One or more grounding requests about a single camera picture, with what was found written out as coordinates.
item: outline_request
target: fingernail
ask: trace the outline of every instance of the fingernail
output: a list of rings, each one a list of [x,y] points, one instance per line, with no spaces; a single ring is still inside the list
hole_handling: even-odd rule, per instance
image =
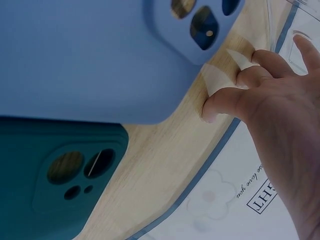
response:
[[[216,113],[210,113],[210,114],[205,114],[202,113],[202,119],[208,123],[208,124],[212,124],[216,121],[217,119],[217,114]]]
[[[295,37],[295,36],[300,36],[300,37],[303,37],[303,38],[311,41],[311,38],[310,38],[307,34],[305,34],[304,32],[302,32],[302,31],[294,30],[292,35],[293,35],[293,37]]]

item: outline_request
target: finger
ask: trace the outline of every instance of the finger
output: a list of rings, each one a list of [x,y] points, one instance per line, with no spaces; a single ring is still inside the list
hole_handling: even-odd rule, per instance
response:
[[[260,64],[275,79],[296,76],[289,64],[279,54],[267,51],[257,50],[252,55],[252,61]]]
[[[230,114],[242,118],[237,110],[237,105],[241,101],[246,90],[235,87],[227,87],[218,90],[207,99],[203,105],[202,118],[207,123],[213,123],[217,114]]]
[[[320,53],[315,46],[308,39],[300,35],[294,36],[293,41],[301,52],[308,72],[320,69]]]
[[[245,84],[250,89],[259,87],[264,80],[273,79],[270,72],[262,66],[251,66],[242,70],[236,77],[237,84]]]

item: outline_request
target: white paper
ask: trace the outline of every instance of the white paper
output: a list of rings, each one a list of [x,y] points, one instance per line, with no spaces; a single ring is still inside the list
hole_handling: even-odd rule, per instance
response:
[[[175,212],[139,238],[207,239],[298,239],[243,122]]]

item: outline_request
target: blue phone case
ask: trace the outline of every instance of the blue phone case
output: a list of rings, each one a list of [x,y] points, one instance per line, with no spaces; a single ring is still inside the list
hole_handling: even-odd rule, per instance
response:
[[[1,0],[0,116],[159,123],[244,2],[196,0],[177,19],[172,0]]]
[[[0,239],[73,239],[127,145],[119,124],[0,118]]]

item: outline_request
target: wood grain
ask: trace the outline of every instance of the wood grain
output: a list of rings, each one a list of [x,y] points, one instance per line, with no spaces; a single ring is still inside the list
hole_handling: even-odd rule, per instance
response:
[[[230,125],[201,119],[216,90],[233,86],[255,49],[270,49],[266,0],[247,0],[217,54],[202,68],[173,115],[158,125],[126,125],[129,148],[77,240],[123,240],[163,214]]]

